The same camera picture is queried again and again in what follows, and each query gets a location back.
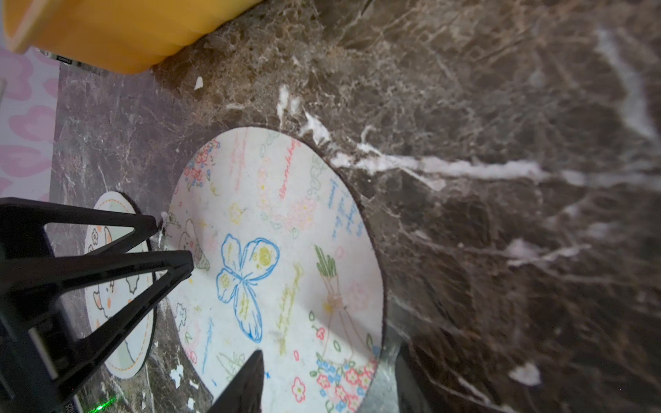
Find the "butterfly doodle coaster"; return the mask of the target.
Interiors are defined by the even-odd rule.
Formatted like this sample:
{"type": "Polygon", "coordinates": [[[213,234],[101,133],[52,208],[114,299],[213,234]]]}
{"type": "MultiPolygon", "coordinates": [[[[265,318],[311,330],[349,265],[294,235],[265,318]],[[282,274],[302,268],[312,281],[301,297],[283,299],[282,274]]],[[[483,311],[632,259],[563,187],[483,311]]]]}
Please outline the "butterfly doodle coaster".
{"type": "Polygon", "coordinates": [[[310,147],[241,127],[184,166],[164,246],[195,268],[168,299],[186,356],[219,397],[251,354],[264,412],[356,412],[382,347],[383,277],[349,189],[310,147]]]}

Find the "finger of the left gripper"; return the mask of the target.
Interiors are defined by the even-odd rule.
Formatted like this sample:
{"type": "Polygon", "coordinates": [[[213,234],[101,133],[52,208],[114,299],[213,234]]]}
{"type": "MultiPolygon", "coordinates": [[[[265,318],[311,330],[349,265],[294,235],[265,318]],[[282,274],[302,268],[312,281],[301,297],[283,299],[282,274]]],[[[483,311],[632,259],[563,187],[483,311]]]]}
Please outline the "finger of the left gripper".
{"type": "Polygon", "coordinates": [[[1,257],[50,257],[54,255],[51,237],[57,232],[79,235],[97,226],[123,228],[127,234],[92,251],[93,255],[127,253],[158,230],[150,215],[8,197],[1,199],[1,257]]]}
{"type": "Polygon", "coordinates": [[[62,408],[194,268],[189,251],[23,258],[1,262],[1,406],[62,408]],[[92,325],[85,291],[161,273],[92,325]]]}

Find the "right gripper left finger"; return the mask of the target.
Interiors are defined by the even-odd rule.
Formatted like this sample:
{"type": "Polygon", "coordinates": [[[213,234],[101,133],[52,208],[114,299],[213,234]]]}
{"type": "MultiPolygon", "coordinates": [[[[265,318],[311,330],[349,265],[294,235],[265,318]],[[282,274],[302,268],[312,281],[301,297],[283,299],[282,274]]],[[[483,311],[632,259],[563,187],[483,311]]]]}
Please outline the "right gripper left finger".
{"type": "Polygon", "coordinates": [[[214,401],[208,413],[260,413],[264,380],[263,351],[256,350],[214,401]]]}

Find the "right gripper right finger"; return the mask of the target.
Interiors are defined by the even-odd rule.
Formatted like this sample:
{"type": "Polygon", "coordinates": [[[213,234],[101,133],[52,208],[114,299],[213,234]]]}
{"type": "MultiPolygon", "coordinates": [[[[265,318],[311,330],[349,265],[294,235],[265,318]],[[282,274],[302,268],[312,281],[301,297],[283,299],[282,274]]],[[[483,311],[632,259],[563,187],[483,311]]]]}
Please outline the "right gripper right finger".
{"type": "Polygon", "coordinates": [[[399,348],[395,361],[395,378],[400,412],[432,412],[431,404],[423,394],[420,384],[422,371],[418,363],[413,361],[407,344],[402,344],[399,348]]]}

